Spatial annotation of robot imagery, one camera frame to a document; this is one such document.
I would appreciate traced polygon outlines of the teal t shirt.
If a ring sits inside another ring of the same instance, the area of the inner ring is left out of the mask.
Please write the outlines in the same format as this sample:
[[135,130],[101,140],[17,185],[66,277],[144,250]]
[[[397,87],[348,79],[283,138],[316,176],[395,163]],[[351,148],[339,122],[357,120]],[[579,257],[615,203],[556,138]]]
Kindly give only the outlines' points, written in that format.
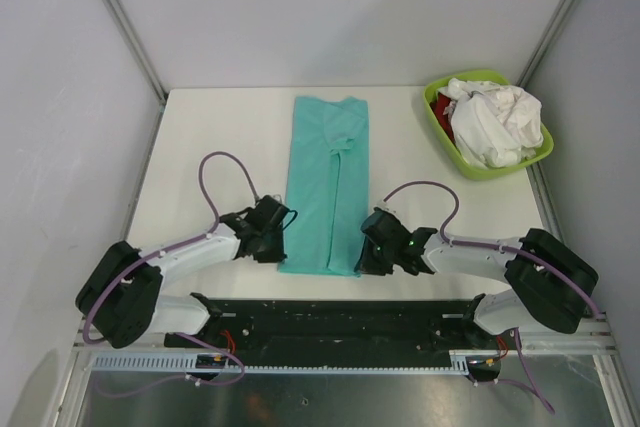
[[369,212],[369,106],[348,97],[294,103],[285,204],[287,274],[353,277]]

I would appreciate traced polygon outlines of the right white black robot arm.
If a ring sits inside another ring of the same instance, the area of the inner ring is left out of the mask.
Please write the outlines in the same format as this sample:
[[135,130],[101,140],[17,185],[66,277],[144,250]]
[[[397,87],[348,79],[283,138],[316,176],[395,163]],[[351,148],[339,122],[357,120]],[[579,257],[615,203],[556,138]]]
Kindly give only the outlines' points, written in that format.
[[586,314],[600,315],[591,297],[598,274],[545,230],[493,242],[455,238],[428,227],[409,231],[392,213],[375,209],[361,231],[357,268],[367,275],[400,267],[413,276],[461,274],[506,284],[498,294],[477,296],[465,313],[461,335],[473,348],[522,327],[573,334]]

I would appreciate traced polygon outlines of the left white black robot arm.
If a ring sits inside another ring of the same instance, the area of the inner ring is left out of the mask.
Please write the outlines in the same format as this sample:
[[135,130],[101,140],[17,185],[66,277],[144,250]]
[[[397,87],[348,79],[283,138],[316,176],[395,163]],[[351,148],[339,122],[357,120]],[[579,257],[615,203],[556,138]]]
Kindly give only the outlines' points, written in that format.
[[284,219],[247,208],[226,214],[207,231],[191,238],[140,251],[125,241],[113,244],[76,297],[85,316],[83,341],[120,349],[149,333],[167,337],[169,347],[196,343],[207,347],[223,337],[222,312],[206,296],[167,296],[162,290],[204,268],[251,257],[259,263],[285,258]]

